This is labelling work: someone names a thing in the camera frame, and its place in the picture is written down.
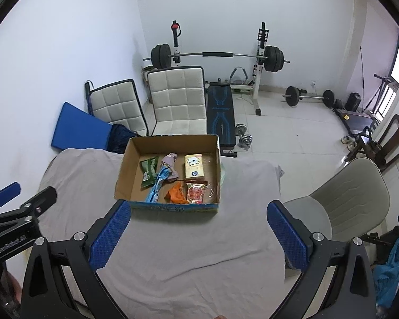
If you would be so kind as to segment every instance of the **metal screw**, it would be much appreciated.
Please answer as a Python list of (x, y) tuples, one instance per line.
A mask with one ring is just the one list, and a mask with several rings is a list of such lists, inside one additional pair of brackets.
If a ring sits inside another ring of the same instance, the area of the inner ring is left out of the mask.
[(324, 239), (324, 236), (323, 236), (321, 233), (314, 233), (314, 234), (313, 234), (313, 238), (314, 238), (316, 241), (322, 241), (322, 240)]
[(361, 240), (361, 238), (359, 238), (359, 237), (354, 237), (354, 238), (353, 238), (353, 243), (354, 243), (355, 245), (360, 246), (360, 245), (362, 244), (362, 240)]
[(41, 246), (44, 243), (44, 237), (39, 237), (36, 240), (36, 245)]
[(81, 241), (84, 239), (85, 234), (82, 231), (79, 231), (74, 234), (74, 240)]

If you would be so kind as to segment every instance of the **candy package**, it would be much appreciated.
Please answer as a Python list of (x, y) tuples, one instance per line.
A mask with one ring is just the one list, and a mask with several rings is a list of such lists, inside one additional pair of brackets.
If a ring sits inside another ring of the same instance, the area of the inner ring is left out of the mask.
[(143, 172), (141, 188), (152, 186), (156, 180), (156, 167), (158, 166), (158, 156), (141, 161), (140, 168)]
[(207, 181), (185, 180), (185, 182), (188, 188), (186, 200), (190, 204), (202, 204)]

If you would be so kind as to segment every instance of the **barbell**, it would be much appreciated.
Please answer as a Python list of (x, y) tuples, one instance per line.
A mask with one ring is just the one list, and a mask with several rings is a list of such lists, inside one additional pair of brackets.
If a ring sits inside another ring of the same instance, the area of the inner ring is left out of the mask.
[(334, 97), (334, 92), (331, 90), (325, 90), (324, 94), (322, 97), (319, 96), (302, 96), (300, 95), (301, 93), (306, 94), (306, 90), (299, 90), (298, 88), (294, 86), (288, 86), (287, 90), (285, 91), (285, 95), (282, 95), (285, 97), (286, 102), (290, 107), (296, 106), (299, 101), (303, 98), (316, 98), (316, 99), (321, 99), (323, 103), (325, 104), (326, 107), (332, 108), (335, 103), (335, 97)]
[(151, 50), (151, 57), (144, 58), (143, 60), (151, 60), (152, 65), (157, 69), (170, 68), (171, 59), (179, 56), (203, 56), (203, 57), (255, 57), (259, 59), (259, 64), (263, 64), (268, 72), (277, 72), (282, 69), (284, 63), (290, 61), (284, 60), (284, 54), (279, 48), (267, 45), (263, 55), (248, 55), (248, 54), (234, 54), (224, 53), (219, 51), (203, 52), (203, 53), (185, 53), (185, 54), (172, 54), (168, 44), (158, 44)]

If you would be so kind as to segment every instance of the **orange plastic bag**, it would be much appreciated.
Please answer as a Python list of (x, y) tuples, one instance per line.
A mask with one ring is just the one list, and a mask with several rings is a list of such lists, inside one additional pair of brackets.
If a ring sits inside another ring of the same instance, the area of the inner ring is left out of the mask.
[(189, 204), (183, 194), (182, 181), (177, 181), (176, 184), (167, 192), (165, 197), (170, 200), (172, 204)]

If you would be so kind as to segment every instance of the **bed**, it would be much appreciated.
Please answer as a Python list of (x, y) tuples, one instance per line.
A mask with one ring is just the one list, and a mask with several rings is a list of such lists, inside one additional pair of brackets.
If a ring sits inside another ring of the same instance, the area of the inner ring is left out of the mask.
[[(122, 155), (67, 149), (41, 188), (58, 200), (40, 217), (49, 241), (87, 231), (115, 203)], [(266, 220), (280, 199), (282, 170), (268, 162), (222, 158), (219, 212), (133, 210), (107, 265), (97, 274), (129, 318), (267, 318), (285, 297), (284, 252)], [(68, 267), (74, 299), (84, 303)]]

